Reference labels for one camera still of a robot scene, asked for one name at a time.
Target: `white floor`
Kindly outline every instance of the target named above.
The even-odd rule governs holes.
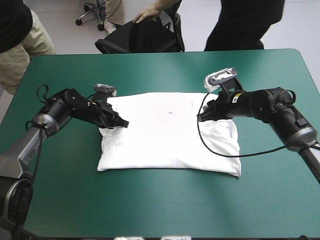
[[[95,41],[106,36],[98,31],[98,20],[87,16],[83,25],[75,20],[83,13],[83,3],[91,0],[24,0],[34,10],[51,36],[57,54],[98,54]],[[139,9],[153,0],[124,0],[125,19],[134,18]],[[183,0],[182,35],[186,51],[202,51],[220,13],[220,0]],[[271,26],[262,41],[266,49],[297,49],[301,52],[315,84],[320,90],[320,0],[286,0],[283,19]],[[0,122],[11,102],[0,97]]]

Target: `office chair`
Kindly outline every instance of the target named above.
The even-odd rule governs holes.
[[[184,52],[181,19],[177,10],[181,1],[165,9],[159,17],[150,21],[120,26],[96,41],[95,46],[103,54]]]
[[[94,4],[85,2],[83,9],[84,13],[80,17],[78,17],[77,20],[75,20],[75,24],[77,24],[78,26],[82,25],[82,18],[84,16],[96,12],[99,19],[99,25],[97,27],[99,31],[103,31],[105,27],[101,12],[106,10],[106,0],[103,0],[102,2],[100,2],[99,0],[94,0]]]

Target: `white cloth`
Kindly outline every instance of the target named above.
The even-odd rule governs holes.
[[[98,171],[129,168],[191,168],[241,175],[239,158],[211,153],[201,142],[197,113],[204,93],[153,92],[108,98],[128,128],[100,129]],[[207,101],[216,98],[214,94]],[[239,155],[238,133],[231,120],[199,123],[213,151]]]

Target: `table surface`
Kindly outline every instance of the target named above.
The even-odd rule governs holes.
[[[294,49],[38,56],[0,125],[0,152],[42,107],[41,84],[49,96],[65,88],[88,96],[96,83],[116,86],[118,96],[205,93],[204,77],[226,67],[238,70],[247,91],[294,90],[295,106],[320,130],[320,96]],[[242,154],[282,145],[267,124],[234,121]],[[42,237],[320,236],[320,186],[294,152],[242,158],[240,178],[194,169],[97,172],[101,139],[96,126],[73,119],[45,141],[27,230]]]

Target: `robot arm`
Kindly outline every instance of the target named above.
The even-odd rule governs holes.
[[[0,154],[1,240],[11,240],[15,228],[25,222],[32,195],[33,174],[29,162],[37,153],[41,141],[59,132],[70,117],[99,128],[128,127],[129,122],[123,120],[107,103],[107,98],[116,96],[116,88],[96,84],[94,89],[96,94],[92,101],[81,96],[74,88],[64,89],[46,99],[45,106],[30,121],[33,127],[7,152]]]
[[[222,91],[209,101],[198,116],[199,122],[251,117],[269,124],[288,150],[298,152],[320,183],[320,151],[317,131],[293,106],[296,95],[280,87],[246,92],[237,80],[237,71],[226,68],[207,76],[209,92]]]

